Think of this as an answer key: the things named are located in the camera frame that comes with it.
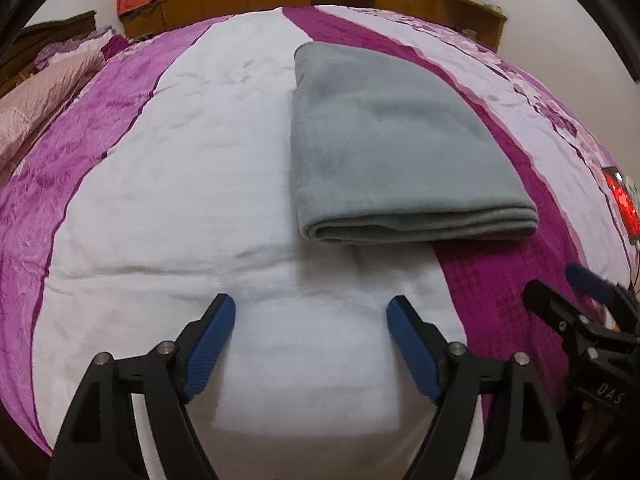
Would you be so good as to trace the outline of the grey knitted pants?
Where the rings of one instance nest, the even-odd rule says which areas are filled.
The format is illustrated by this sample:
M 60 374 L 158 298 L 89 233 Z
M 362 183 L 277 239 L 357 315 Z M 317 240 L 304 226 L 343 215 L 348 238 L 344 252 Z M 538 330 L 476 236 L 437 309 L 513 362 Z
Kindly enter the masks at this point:
M 517 240 L 538 211 L 472 106 L 429 70 L 311 41 L 294 55 L 299 231 L 340 244 Z

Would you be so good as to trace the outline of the smartphone with red screen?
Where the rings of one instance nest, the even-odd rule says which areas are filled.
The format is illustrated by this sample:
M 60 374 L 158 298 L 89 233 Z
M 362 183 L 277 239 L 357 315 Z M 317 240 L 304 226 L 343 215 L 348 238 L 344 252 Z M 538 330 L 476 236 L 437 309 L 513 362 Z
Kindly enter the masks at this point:
M 639 191 L 631 177 L 615 166 L 602 169 L 610 188 L 631 244 L 637 244 L 640 236 Z

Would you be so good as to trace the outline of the pink folded quilt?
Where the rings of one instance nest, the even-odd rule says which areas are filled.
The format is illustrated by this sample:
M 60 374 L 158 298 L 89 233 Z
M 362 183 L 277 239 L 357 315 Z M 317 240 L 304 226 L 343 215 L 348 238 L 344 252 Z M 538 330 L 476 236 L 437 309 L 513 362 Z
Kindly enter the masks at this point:
M 1 185 L 44 130 L 104 64 L 100 51 L 54 62 L 1 99 Z

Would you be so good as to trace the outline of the wooden headboard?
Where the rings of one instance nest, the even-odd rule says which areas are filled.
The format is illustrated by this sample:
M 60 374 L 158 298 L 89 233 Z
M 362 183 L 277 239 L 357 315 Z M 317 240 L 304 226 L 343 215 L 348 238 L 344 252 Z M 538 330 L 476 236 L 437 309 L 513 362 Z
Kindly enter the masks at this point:
M 96 30 L 96 11 L 25 27 L 1 55 L 1 95 L 5 96 L 34 73 L 38 53 L 49 44 L 84 38 Z

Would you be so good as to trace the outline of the purple pillow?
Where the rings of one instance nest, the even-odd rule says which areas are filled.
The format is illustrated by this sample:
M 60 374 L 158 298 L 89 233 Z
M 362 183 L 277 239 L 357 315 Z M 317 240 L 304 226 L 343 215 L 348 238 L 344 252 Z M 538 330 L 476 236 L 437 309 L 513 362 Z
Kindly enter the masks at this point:
M 101 27 L 85 37 L 54 42 L 42 48 L 36 56 L 34 65 L 43 70 L 52 63 L 70 58 L 76 54 L 98 51 L 108 60 L 116 53 L 128 48 L 127 38 L 116 32 L 111 26 Z

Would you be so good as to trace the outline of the purple and white bedspread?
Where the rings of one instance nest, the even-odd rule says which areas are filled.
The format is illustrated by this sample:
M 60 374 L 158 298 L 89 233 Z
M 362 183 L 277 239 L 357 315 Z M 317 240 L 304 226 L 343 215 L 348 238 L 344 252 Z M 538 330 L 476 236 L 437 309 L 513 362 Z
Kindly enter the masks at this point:
M 439 76 L 489 130 L 539 214 L 522 242 L 361 247 L 306 240 L 293 203 L 294 54 L 317 42 Z M 568 291 L 573 261 L 639 272 L 611 156 L 538 81 L 445 27 L 344 6 L 230 16 L 116 56 L 1 192 L 1 399 L 49 452 L 89 360 L 175 336 L 217 292 L 238 322 L 193 415 L 218 468 L 254 477 L 389 474 L 433 415 L 384 310 L 404 294 L 484 356 L 532 356 L 552 396 L 567 362 L 525 283 Z

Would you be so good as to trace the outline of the wooden low cabinet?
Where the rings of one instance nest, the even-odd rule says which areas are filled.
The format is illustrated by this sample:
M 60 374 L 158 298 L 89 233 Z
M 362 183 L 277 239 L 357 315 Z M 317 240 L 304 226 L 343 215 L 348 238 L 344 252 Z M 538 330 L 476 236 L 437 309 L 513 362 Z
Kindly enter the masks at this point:
M 352 6 L 389 10 L 465 32 L 481 46 L 496 52 L 506 17 L 473 0 L 154 0 L 122 14 L 129 38 L 158 35 L 208 18 L 285 6 Z

